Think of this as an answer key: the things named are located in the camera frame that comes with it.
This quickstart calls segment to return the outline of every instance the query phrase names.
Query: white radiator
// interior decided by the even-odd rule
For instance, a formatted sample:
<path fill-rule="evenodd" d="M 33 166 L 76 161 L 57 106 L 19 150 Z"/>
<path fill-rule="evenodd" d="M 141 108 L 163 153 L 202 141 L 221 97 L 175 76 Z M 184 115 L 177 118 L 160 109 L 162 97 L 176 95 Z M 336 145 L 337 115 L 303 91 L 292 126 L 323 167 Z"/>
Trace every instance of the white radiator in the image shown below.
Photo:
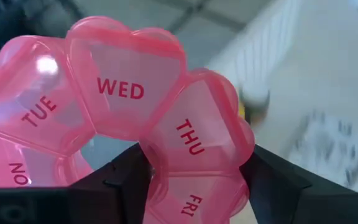
<path fill-rule="evenodd" d="M 291 46 L 302 0 L 273 0 L 207 65 L 240 83 L 266 81 Z"/>

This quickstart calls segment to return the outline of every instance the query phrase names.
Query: blurred background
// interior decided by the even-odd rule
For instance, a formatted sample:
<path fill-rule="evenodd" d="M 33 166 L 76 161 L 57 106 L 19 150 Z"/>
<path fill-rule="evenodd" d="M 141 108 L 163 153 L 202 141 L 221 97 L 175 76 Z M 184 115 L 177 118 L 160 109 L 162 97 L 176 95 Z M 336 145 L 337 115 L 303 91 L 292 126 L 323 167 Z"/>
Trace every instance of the blurred background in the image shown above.
<path fill-rule="evenodd" d="M 0 49 L 18 35 L 64 37 L 95 15 L 174 33 L 189 69 L 218 71 L 241 113 L 259 115 L 257 144 L 358 191 L 358 0 L 0 0 Z M 252 222 L 249 204 L 233 218 Z"/>
<path fill-rule="evenodd" d="M 0 0 L 0 48 L 22 34 L 64 37 L 78 19 L 104 15 L 132 29 L 162 27 L 182 42 L 190 68 L 205 66 L 270 0 Z"/>

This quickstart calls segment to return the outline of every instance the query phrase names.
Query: yellow object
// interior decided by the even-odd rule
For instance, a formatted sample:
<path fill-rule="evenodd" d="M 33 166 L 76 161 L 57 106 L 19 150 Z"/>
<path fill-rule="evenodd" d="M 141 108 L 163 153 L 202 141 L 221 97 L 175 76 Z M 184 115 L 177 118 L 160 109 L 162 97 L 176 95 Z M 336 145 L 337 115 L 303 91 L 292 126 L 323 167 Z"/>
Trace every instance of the yellow object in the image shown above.
<path fill-rule="evenodd" d="M 239 101 L 239 116 L 244 119 L 246 117 L 246 109 L 244 108 L 244 105 L 240 101 Z"/>

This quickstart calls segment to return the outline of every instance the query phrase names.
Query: pink plastic lid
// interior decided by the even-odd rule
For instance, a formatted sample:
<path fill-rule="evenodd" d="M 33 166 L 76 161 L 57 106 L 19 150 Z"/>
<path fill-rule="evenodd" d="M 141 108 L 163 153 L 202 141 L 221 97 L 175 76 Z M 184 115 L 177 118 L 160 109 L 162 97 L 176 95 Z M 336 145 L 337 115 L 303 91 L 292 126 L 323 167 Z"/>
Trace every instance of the pink plastic lid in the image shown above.
<path fill-rule="evenodd" d="M 130 32 L 94 20 L 78 22 L 67 35 L 75 80 L 97 133 L 138 140 L 153 123 L 151 115 L 178 91 L 185 53 L 165 30 Z"/>
<path fill-rule="evenodd" d="M 94 130 L 69 82 L 64 42 L 21 38 L 22 47 L 14 57 L 8 62 L 0 59 L 0 133 L 12 141 L 69 156 L 91 139 Z"/>
<path fill-rule="evenodd" d="M 241 174 L 169 176 L 169 189 L 161 201 L 148 204 L 144 223 L 228 222 L 233 211 L 246 204 L 248 188 Z"/>
<path fill-rule="evenodd" d="M 144 223 L 229 223 L 254 148 L 237 113 L 229 81 L 187 72 L 163 29 L 89 17 L 66 39 L 18 37 L 0 53 L 0 187 L 72 184 L 92 172 L 80 149 L 95 134 L 139 140 L 155 169 Z"/>
<path fill-rule="evenodd" d="M 59 159 L 0 137 L 0 187 L 65 186 L 91 172 L 80 152 Z"/>
<path fill-rule="evenodd" d="M 162 172 L 236 170 L 253 151 L 254 135 L 237 116 L 226 79 L 198 70 L 151 132 L 140 140 L 152 165 Z"/>

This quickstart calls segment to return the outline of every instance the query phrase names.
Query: heart-shaped compartment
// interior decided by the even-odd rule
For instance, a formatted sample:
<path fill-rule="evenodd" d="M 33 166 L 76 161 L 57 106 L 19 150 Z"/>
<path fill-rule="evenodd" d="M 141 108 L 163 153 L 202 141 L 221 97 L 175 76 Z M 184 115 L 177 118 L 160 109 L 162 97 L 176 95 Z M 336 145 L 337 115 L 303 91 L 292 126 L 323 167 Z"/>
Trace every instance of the heart-shaped compartment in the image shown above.
<path fill-rule="evenodd" d="M 58 187 L 92 172 L 78 151 L 60 158 L 0 138 L 0 187 Z"/>
<path fill-rule="evenodd" d="M 239 171 L 210 176 L 170 175 L 168 183 L 163 200 L 147 207 L 146 221 L 221 224 L 237 210 L 244 195 L 248 195 L 248 187 Z"/>
<path fill-rule="evenodd" d="M 64 40 L 21 40 L 20 49 L 0 62 L 0 135 L 70 156 L 92 138 L 94 129 L 80 94 L 69 82 Z"/>
<path fill-rule="evenodd" d="M 179 91 L 185 53 L 167 31 L 129 32 L 93 19 L 103 25 L 80 21 L 67 35 L 75 80 L 97 133 L 138 140 L 151 115 Z"/>
<path fill-rule="evenodd" d="M 232 95 L 225 89 L 226 81 L 206 70 L 193 75 L 140 140 L 158 171 L 216 174 L 236 170 L 248 160 L 254 135 L 237 116 L 237 103 L 233 103 L 237 97 L 229 99 Z"/>

